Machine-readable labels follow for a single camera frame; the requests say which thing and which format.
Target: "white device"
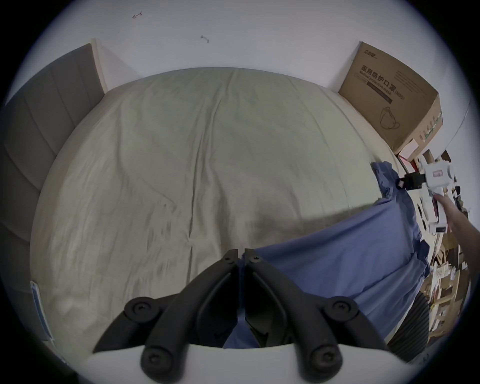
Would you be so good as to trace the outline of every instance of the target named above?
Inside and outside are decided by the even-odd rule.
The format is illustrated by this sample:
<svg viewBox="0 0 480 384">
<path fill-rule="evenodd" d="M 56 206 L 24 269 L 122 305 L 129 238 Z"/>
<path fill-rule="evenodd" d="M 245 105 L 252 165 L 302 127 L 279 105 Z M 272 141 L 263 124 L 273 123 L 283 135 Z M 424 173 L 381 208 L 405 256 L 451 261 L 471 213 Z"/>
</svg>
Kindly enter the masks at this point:
<svg viewBox="0 0 480 384">
<path fill-rule="evenodd" d="M 418 157 L 420 172 L 425 175 L 425 182 L 421 185 L 420 199 L 423 212 L 428 222 L 428 232 L 432 235 L 438 232 L 446 232 L 447 218 L 445 210 L 441 204 L 433 199 L 434 194 L 444 195 L 444 188 L 447 188 L 447 196 L 453 200 L 452 192 L 449 188 L 454 183 L 454 172 L 450 162 L 446 160 L 436 161 L 427 164 L 427 161 L 420 155 Z"/>
</svg>

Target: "beige bed sheet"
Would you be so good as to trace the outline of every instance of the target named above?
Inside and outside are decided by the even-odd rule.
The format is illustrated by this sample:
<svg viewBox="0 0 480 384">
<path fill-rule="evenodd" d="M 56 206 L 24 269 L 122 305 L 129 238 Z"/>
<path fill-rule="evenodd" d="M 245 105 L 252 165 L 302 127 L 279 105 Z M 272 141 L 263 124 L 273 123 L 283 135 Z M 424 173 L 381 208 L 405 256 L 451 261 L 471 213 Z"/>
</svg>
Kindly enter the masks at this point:
<svg viewBox="0 0 480 384">
<path fill-rule="evenodd" d="M 381 197 L 386 143 L 342 97 L 296 78 L 189 69 L 109 91 L 40 195 L 31 273 L 75 367 L 125 303 L 179 292 L 227 250 L 325 228 Z"/>
</svg>

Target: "headboard panel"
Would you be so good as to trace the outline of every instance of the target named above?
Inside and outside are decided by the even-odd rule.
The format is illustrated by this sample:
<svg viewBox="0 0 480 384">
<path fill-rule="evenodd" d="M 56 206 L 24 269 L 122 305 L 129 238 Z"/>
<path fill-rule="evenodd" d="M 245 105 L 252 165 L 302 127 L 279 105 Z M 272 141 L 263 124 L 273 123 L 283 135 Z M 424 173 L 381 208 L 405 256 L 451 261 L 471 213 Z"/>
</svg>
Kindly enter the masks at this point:
<svg viewBox="0 0 480 384">
<path fill-rule="evenodd" d="M 30 290 L 30 235 L 56 155 L 104 92 L 92 46 L 58 58 L 32 77 L 0 114 L 0 275 L 24 325 L 46 339 Z"/>
</svg>

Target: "blue fabric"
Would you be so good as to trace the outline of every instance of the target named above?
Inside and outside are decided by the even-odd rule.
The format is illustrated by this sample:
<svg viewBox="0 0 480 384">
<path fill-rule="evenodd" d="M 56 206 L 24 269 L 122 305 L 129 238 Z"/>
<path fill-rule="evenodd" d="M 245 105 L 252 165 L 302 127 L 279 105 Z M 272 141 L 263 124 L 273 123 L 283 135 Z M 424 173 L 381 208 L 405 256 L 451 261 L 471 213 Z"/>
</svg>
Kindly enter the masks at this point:
<svg viewBox="0 0 480 384">
<path fill-rule="evenodd" d="M 304 292 L 348 296 L 386 337 L 415 299 L 429 273 L 429 245 L 421 240 L 415 206 L 398 190 L 388 162 L 373 163 L 383 199 L 334 226 L 256 252 Z M 245 320 L 224 348 L 256 348 Z"/>
</svg>

